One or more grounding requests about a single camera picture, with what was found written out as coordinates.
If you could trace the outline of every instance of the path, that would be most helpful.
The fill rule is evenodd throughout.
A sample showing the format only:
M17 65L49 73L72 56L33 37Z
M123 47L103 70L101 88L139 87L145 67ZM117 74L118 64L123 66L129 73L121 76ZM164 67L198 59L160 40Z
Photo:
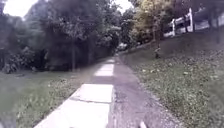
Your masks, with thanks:
M91 80L35 128L179 128L179 122L144 91L118 58L107 60Z

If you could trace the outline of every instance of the sky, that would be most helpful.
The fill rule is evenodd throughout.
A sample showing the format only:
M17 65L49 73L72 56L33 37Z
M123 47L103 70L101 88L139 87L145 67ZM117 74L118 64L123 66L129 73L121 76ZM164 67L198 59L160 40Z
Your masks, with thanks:
M4 13L12 16L24 17L37 1L38 0L8 0L5 5ZM124 13L126 9L132 7L132 4L128 0L115 0L115 3L121 6L119 9L121 13Z
M124 13L125 10L133 7L133 5L128 0L115 0L115 3L121 6L119 9L121 13Z
M8 0L5 5L4 13L12 16L24 17L37 1L38 0Z

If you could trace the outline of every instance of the white fence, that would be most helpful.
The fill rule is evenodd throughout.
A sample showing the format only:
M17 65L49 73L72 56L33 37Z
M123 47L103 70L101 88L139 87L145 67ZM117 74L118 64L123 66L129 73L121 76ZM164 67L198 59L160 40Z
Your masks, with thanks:
M200 11L195 13L195 16L199 15L200 13L203 13L203 9L201 9ZM186 21L190 22L190 24L187 26L188 28L188 32L192 32L193 31L193 17L192 17L192 9L189 9L189 13L187 15L185 15L186 17ZM183 17L178 18L178 19L173 19L169 24L168 27L172 28L171 31L168 31L166 33L164 33L164 37L172 37L175 36L176 34L181 34L181 33L185 33L185 27L180 27L177 28L176 26L179 24L184 24L184 19ZM215 19L212 20L212 24L213 26L216 27L215 24ZM219 26L224 25L224 13L222 13L219 16ZM209 28L209 23L208 20L202 20L201 22L195 22L195 29L196 30L202 30L202 29L206 29Z

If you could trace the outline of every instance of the fence post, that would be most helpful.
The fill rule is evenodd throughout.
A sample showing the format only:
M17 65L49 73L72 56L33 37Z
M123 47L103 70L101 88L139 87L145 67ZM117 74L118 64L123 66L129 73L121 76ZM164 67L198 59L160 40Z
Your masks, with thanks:
M176 36L176 20L172 20L173 36Z
M189 8L189 17L190 17L190 28L191 28L191 32L194 31L194 19L193 19L193 11L191 8Z

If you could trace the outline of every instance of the grassy slope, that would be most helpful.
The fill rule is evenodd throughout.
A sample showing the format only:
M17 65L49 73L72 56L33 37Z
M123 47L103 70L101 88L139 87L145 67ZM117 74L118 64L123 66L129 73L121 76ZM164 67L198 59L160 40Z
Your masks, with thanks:
M74 73L0 74L1 120L7 126L33 127L88 80L97 68L95 65Z
M217 44L215 37L204 31L164 40L161 59L149 46L121 58L187 128L224 127L224 38Z

